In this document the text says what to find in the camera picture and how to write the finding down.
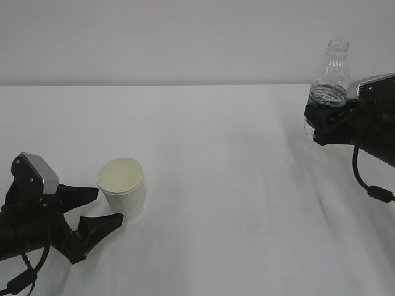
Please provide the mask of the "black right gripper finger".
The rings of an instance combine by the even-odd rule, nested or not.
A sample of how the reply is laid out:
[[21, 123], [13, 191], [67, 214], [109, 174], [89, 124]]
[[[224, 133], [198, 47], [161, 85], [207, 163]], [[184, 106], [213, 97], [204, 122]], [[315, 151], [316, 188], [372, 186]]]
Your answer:
[[313, 141], [325, 145], [354, 145], [361, 134], [361, 124], [352, 119], [335, 121], [313, 120]]
[[360, 115], [361, 110], [357, 108], [343, 107], [317, 107], [314, 105], [306, 105], [304, 116], [307, 123], [318, 130], [330, 130], [345, 124], [354, 117]]

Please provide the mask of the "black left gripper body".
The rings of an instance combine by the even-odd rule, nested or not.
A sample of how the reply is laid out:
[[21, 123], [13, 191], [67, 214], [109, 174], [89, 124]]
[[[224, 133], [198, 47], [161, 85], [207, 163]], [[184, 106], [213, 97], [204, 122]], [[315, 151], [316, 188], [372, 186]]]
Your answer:
[[71, 229], [65, 214], [57, 214], [57, 191], [43, 195], [38, 188], [21, 184], [15, 176], [16, 160], [11, 166], [14, 179], [1, 207], [1, 259], [49, 247], [71, 263], [85, 259], [78, 230]]

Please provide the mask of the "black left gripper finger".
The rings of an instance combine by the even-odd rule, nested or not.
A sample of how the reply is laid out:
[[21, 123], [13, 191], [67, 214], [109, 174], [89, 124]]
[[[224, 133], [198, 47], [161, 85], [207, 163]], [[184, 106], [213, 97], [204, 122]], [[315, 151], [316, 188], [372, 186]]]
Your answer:
[[96, 187], [73, 187], [59, 184], [57, 188], [59, 199], [57, 214], [63, 216], [64, 213], [94, 202], [98, 193], [99, 189]]
[[100, 217], [82, 216], [78, 224], [78, 235], [84, 254], [87, 255], [100, 241], [121, 227], [122, 223], [121, 213]]

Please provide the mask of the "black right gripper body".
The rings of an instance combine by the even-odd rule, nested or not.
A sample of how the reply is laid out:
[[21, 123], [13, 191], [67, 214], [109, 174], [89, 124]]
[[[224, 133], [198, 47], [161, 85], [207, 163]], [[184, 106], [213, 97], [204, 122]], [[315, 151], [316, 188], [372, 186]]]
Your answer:
[[394, 91], [348, 95], [360, 114], [351, 121], [351, 145], [360, 144], [366, 153], [394, 166]]

